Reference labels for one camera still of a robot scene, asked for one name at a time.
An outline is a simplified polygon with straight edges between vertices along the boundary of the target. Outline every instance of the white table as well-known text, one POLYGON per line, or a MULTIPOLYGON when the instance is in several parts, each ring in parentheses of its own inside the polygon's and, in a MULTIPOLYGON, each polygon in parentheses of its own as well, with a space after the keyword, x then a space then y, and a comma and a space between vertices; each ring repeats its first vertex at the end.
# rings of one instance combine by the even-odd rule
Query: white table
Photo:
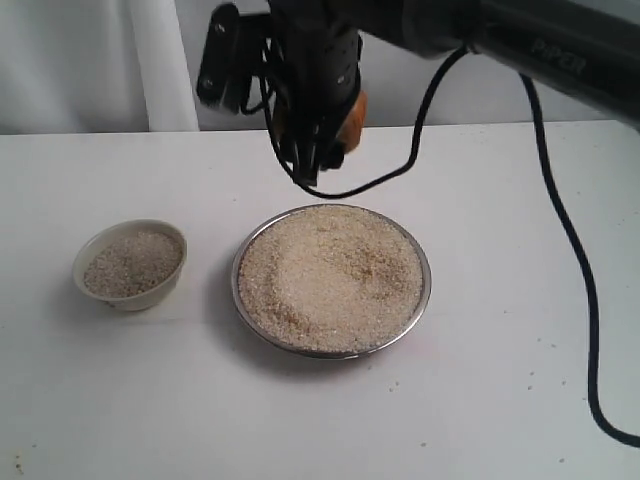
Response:
MULTIPOLYGON (((322 184, 404 162, 410 133, 366 131, 322 184)), ((603 407, 640 432, 640 139, 548 134, 600 287, 603 407)), ((235 249, 313 201, 264 132, 0 137, 0 158, 3 480, 640 476, 584 399, 586 299, 531 125, 426 128, 414 171, 354 200, 421 242, 433 295, 410 335, 350 362, 280 352, 234 315, 235 249), (189 258, 165 303, 122 318, 75 291, 71 263, 145 217, 179 226, 189 258)))

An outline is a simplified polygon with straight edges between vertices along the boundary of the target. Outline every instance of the metal plate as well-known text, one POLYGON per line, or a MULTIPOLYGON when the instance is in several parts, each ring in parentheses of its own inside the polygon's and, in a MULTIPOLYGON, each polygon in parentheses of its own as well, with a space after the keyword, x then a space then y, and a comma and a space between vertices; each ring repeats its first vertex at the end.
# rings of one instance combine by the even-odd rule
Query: metal plate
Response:
POLYGON ((240 318, 251 328, 251 330, 253 330, 263 340, 266 340, 267 342, 271 343, 272 345, 278 348, 281 348, 282 350, 286 350, 288 352, 295 353, 298 355, 303 355, 305 357, 332 359, 332 360, 347 360, 350 358, 358 358, 365 355, 370 355, 374 352, 377 352, 379 350, 382 350, 383 348, 388 347, 389 345, 392 345, 393 343, 397 342, 402 337, 404 337, 416 325, 416 323, 424 313, 427 307, 427 303, 429 301, 429 296, 431 295, 431 268, 429 267, 429 262, 427 261, 427 257, 424 251, 422 250, 422 247, 420 247, 420 244, 416 241, 415 238, 413 238, 413 236, 411 236, 409 232, 407 232, 404 228, 402 228, 393 220, 385 217, 380 213, 367 210, 366 208, 362 208, 362 207, 354 207, 353 205, 342 205, 342 204, 335 204, 335 203, 316 204, 316 205, 307 205, 304 207, 294 208, 293 210, 286 211, 284 213, 276 215, 275 217, 271 218, 270 220, 266 221, 265 223, 260 225, 258 228, 256 228, 251 233, 251 235, 249 235, 249 237, 242 243, 233 260, 233 267, 231 269, 231 287, 233 292, 233 301, 235 303, 235 307, 236 307, 236 311, 238 312, 238 315, 240 315, 240 318), (372 347, 367 350, 349 351, 349 352, 322 352, 322 351, 312 351, 307 349, 301 349, 301 348, 292 346, 290 344, 284 343, 278 338, 273 337, 269 333, 265 332, 251 318, 249 313, 244 308, 242 299, 240 298, 239 274, 240 274, 240 265, 242 264, 242 259, 244 257, 245 252, 249 248, 249 246, 253 243, 253 241, 256 238, 258 238, 263 232, 265 232, 268 228, 273 226, 275 223, 291 215, 299 213, 303 210, 322 207, 322 206, 336 206, 336 207, 340 206, 340 207, 347 207, 347 208, 357 208, 384 219, 391 226, 395 227, 400 233, 402 233, 407 240, 409 240, 409 243, 411 243, 416 254, 418 255, 418 258, 420 259, 420 265, 422 269, 422 292, 420 294, 420 301, 418 302, 418 305, 416 306, 416 309, 414 310, 413 315, 411 316, 411 318, 409 319, 405 327, 402 329, 402 331, 400 331, 398 335, 396 335, 394 338, 384 343, 383 345, 378 345, 376 347, 372 347))

